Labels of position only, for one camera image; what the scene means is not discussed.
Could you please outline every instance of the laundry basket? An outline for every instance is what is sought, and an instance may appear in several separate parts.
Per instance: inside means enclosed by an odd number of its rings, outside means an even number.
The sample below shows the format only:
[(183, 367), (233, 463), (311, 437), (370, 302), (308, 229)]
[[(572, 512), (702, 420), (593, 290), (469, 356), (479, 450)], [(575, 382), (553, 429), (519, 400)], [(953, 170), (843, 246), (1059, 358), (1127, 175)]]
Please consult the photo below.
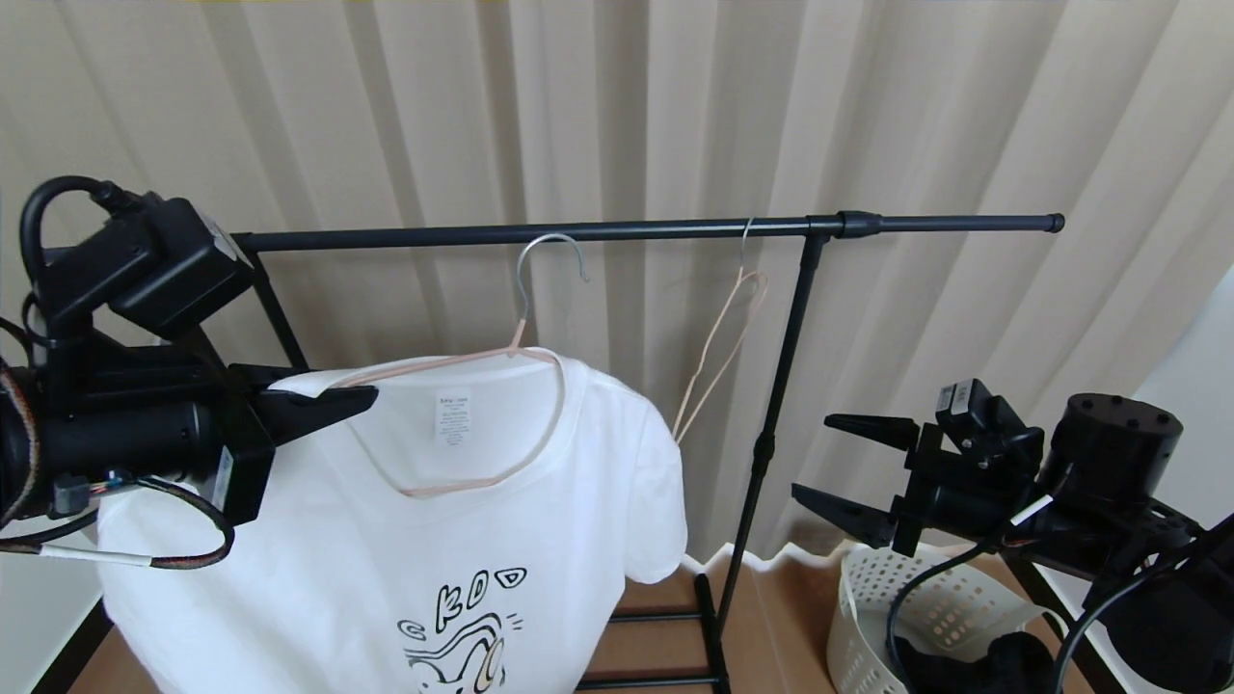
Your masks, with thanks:
[[(827, 641), (827, 667), (839, 694), (905, 694), (886, 663), (887, 612), (896, 593), (948, 557), (918, 550), (913, 558), (891, 548), (854, 547), (840, 564), (839, 599)], [(990, 642), (1021, 631), (1048, 615), (1003, 584), (969, 566), (959, 566), (918, 585), (905, 600), (896, 633), (923, 653), (964, 662), (981, 659)]]

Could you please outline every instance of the curtain fold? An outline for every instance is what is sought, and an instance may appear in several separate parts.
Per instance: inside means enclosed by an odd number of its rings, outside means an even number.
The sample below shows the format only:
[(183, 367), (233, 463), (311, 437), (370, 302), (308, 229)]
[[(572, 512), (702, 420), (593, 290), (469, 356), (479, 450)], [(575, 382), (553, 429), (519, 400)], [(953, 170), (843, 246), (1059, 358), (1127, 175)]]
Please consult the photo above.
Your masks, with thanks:
[[(1133, 393), (1234, 261), (1228, 2), (9, 2), (0, 64), (10, 317), (20, 204), (65, 173), (189, 198), (234, 232), (1066, 214), (1059, 236), (826, 247), (755, 519), (763, 553), (814, 522), (792, 482), (879, 505), (903, 487), (895, 452), (824, 429), (828, 412), (928, 419), (937, 388), (975, 375), (1053, 427), (1074, 391)], [(100, 221), (58, 201), (47, 242)], [(537, 248), (529, 338), (671, 421), (738, 249), (587, 245), (584, 284), (568, 249)], [(800, 249), (747, 246), (771, 289), (684, 443), (695, 556), (735, 531)], [(503, 343), (517, 252), (267, 263), (310, 362), (338, 367)], [(207, 331), (228, 359), (283, 359), (251, 295)]]

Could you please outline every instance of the brown floor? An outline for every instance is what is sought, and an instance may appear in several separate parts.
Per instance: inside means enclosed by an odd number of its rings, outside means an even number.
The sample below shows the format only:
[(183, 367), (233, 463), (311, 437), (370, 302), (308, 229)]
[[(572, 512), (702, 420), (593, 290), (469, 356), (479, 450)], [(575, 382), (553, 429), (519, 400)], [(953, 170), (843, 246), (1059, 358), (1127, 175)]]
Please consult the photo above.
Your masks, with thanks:
[[(1018, 589), (1000, 559), (979, 561), (979, 568)], [(717, 593), (727, 562), (708, 569)], [(656, 585), (631, 584), (619, 610), (694, 609), (694, 577), (680, 569)], [(826, 694), (826, 643), (830, 627), (838, 571), (807, 566), (795, 558), (772, 571), (742, 567), (739, 588), (724, 632), (724, 657), (734, 694)], [(1038, 620), (1029, 631), (1050, 650), (1053, 632)], [(612, 625), (605, 632), (589, 677), (703, 674), (706, 653), (697, 622), (636, 622)], [(1091, 693), (1072, 664), (1069, 693)], [(83, 671), (70, 694), (154, 694), (157, 690), (133, 659), (123, 638), (112, 631)], [(711, 694), (707, 685), (660, 688), (655, 694)]]

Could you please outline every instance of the cartoon drawing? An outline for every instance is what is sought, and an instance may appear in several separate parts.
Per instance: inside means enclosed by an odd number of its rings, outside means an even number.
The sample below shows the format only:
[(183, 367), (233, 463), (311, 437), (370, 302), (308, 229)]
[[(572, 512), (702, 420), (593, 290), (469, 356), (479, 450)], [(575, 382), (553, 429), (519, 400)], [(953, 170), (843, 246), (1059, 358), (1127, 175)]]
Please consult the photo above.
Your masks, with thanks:
[[(518, 626), (511, 622), (511, 629)], [(494, 612), (459, 627), (441, 648), (404, 648), (415, 675), (416, 694), (482, 694), (506, 682), (501, 653), (506, 640), (502, 622)]]

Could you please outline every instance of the t-shirt sleeve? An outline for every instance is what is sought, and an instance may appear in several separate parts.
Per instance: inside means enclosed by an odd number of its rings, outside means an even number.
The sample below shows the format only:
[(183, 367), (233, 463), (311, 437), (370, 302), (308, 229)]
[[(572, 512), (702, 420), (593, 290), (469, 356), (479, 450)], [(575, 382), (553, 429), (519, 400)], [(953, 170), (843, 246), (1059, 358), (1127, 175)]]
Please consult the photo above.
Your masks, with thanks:
[(648, 404), (626, 521), (626, 575), (639, 583), (664, 580), (681, 564), (685, 551), (681, 451)]

